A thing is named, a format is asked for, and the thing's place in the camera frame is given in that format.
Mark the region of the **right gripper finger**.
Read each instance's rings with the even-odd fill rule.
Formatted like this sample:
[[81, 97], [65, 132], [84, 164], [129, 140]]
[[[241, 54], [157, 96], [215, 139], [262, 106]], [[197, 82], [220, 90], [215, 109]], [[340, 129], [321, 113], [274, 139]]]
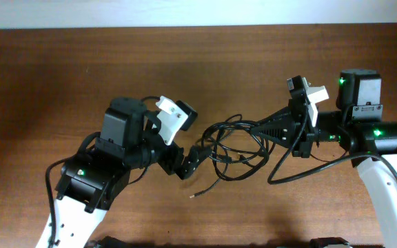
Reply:
[[285, 148], [291, 147], [295, 138], [295, 127], [281, 124], [264, 124], [251, 129], [250, 134], [259, 136]]
[[260, 128], [288, 128], [292, 127], [292, 112], [289, 107], [284, 107], [283, 109], [271, 114], [270, 116], [260, 120], [256, 127]]

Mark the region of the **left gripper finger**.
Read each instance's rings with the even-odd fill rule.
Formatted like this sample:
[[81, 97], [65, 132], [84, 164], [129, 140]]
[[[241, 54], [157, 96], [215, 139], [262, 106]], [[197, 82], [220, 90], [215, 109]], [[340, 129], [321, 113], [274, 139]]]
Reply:
[[189, 162], [203, 162], [212, 153], [210, 146], [192, 146], [188, 155]]
[[198, 155], [190, 155], [184, 159], [181, 166], [177, 169], [176, 175], [181, 180], [188, 179], [199, 166], [200, 160]]

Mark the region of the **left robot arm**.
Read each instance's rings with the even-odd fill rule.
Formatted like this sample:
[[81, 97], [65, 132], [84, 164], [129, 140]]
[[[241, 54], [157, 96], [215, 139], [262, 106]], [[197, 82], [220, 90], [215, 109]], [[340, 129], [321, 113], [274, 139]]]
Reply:
[[50, 215], [38, 247], [84, 247], [114, 199], [130, 184], [134, 169], [158, 164], [168, 175], [189, 178], [212, 153], [194, 145], [188, 155], [174, 142], [190, 128], [197, 112], [183, 101], [155, 96], [111, 100], [102, 128], [83, 140], [76, 153], [45, 171]]

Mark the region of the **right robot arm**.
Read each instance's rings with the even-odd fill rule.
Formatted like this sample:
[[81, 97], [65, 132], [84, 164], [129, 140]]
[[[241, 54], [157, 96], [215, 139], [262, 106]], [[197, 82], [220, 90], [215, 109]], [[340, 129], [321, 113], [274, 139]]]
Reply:
[[337, 142], [345, 155], [297, 175], [268, 178], [270, 185], [288, 183], [351, 161], [374, 206], [385, 247], [397, 247], [397, 122], [382, 120], [382, 79], [375, 70], [348, 69], [338, 79], [337, 109], [319, 112], [328, 99], [325, 87], [306, 78], [288, 79], [288, 106], [264, 118], [251, 134], [287, 148], [287, 155], [307, 158], [312, 146]]

